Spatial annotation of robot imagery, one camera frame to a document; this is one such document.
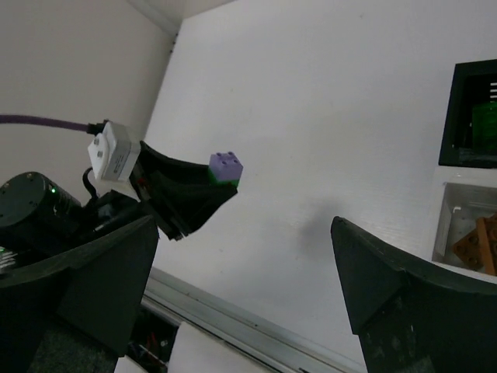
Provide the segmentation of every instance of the green block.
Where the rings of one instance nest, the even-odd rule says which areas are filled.
[[[497,149],[497,103],[473,106],[473,149]]]
[[[217,181],[216,176],[212,173],[212,171],[209,170],[209,180],[211,184],[215,185],[226,185],[226,184],[231,184],[235,187],[238,187],[240,183],[240,179],[238,180],[228,180],[228,181]]]

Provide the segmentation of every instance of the green object in bin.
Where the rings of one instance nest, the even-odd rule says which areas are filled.
[[[473,106],[473,149],[497,150],[497,103]]]

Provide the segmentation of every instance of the purple lego brick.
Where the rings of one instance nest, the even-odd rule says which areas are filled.
[[[217,181],[239,180],[243,166],[233,152],[216,153],[210,156],[209,170]]]

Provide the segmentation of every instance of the tabletop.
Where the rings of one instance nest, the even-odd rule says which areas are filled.
[[[363,364],[330,224],[419,250],[454,65],[495,57],[495,14],[494,0],[238,0],[184,21],[145,141],[245,168],[154,267]]]

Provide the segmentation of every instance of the cable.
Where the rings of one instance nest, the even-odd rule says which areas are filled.
[[[83,173],[83,185],[88,193],[90,193],[90,196],[92,196],[92,198],[90,198],[90,202],[99,199],[99,195],[96,193],[96,188],[90,183],[90,180],[88,180],[88,174],[90,174],[91,171],[93,171],[92,167],[88,168],[85,173]]]
[[[36,126],[65,128],[67,130],[88,132],[89,124],[68,122],[66,120],[34,117],[31,115],[0,114],[0,124],[34,124]]]

